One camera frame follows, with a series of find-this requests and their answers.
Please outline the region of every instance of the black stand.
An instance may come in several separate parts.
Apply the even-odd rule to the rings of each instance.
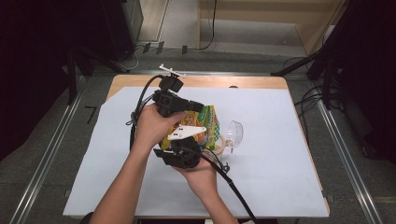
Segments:
[[[102,58],[101,56],[95,54],[93,51],[86,47],[78,47],[76,49],[71,49],[67,53],[67,75],[69,76],[69,100],[68,104],[71,105],[77,95],[77,83],[76,83],[76,67],[79,68],[81,74],[84,77],[91,77],[93,73],[93,67],[90,63],[89,58],[95,59],[99,63],[107,66],[118,73],[124,73],[115,64],[109,62],[108,60]]]
[[[357,18],[356,14],[358,9],[360,9],[361,2],[364,3],[364,1],[350,0],[345,13],[334,27],[334,30],[323,44],[322,48],[281,71],[271,73],[271,76],[283,77],[297,68],[313,62],[306,75],[310,80],[317,80],[320,74],[325,71],[323,103],[326,105],[327,109],[330,109],[330,84],[332,82],[332,74],[336,71],[337,67],[335,62],[336,50],[341,48],[342,44],[346,42],[347,37],[344,35],[346,30],[348,29],[348,33],[351,33],[350,29],[353,29],[353,27],[351,27],[350,24],[353,19]]]

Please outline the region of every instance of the snack bag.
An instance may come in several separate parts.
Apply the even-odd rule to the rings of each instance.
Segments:
[[[169,129],[168,134],[171,134],[179,124],[186,126],[206,127],[206,132],[198,133],[193,136],[200,147],[207,147],[214,150],[216,141],[219,139],[219,122],[216,116],[215,107],[213,105],[205,105],[201,112],[186,111],[187,116],[180,123],[174,125]],[[160,143],[161,149],[169,148],[170,141],[166,137]]]

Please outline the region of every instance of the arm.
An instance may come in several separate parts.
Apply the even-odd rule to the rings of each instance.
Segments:
[[[93,212],[90,223],[132,223],[149,153],[169,128],[185,117],[177,113],[164,119],[157,106],[145,106],[137,122],[134,145],[119,174]]]
[[[174,169],[187,179],[192,192],[201,200],[214,223],[238,223],[219,196],[216,171],[209,162],[201,159],[192,169]]]

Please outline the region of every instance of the white table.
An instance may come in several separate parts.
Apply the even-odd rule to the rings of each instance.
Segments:
[[[83,217],[94,210],[129,152],[130,114],[150,76],[118,76],[103,104],[79,168],[64,215]],[[244,139],[223,162],[256,217],[327,217],[315,165],[281,77],[188,77],[178,95],[214,105],[220,133],[231,120],[244,125]],[[229,89],[231,85],[239,89]],[[158,88],[149,88],[147,94]],[[236,217],[248,217],[243,205],[219,176],[219,194]],[[139,218],[208,218],[185,179],[154,153],[148,158]]]

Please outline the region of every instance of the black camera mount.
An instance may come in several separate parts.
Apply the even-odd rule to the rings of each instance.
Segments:
[[[145,89],[143,89],[140,99],[137,103],[136,110],[131,115],[133,126],[131,128],[130,148],[132,148],[132,144],[134,143],[134,134],[141,109],[150,99],[152,99],[159,107],[158,112],[164,118],[173,113],[186,110],[201,112],[204,107],[203,104],[180,98],[175,94],[175,92],[180,91],[181,87],[183,87],[183,82],[178,78],[179,76],[183,75],[173,71],[172,69],[164,68],[163,65],[161,65],[160,68],[170,72],[171,75],[155,76],[148,81]],[[149,87],[149,84],[157,77],[162,79],[159,84],[160,89],[156,90],[142,103],[146,89]],[[170,147],[165,150],[154,149],[154,151],[157,157],[163,158],[163,161],[167,165],[180,168],[192,168],[196,166],[200,160],[199,154],[201,153],[201,148],[194,138],[190,136],[184,139],[171,141]]]

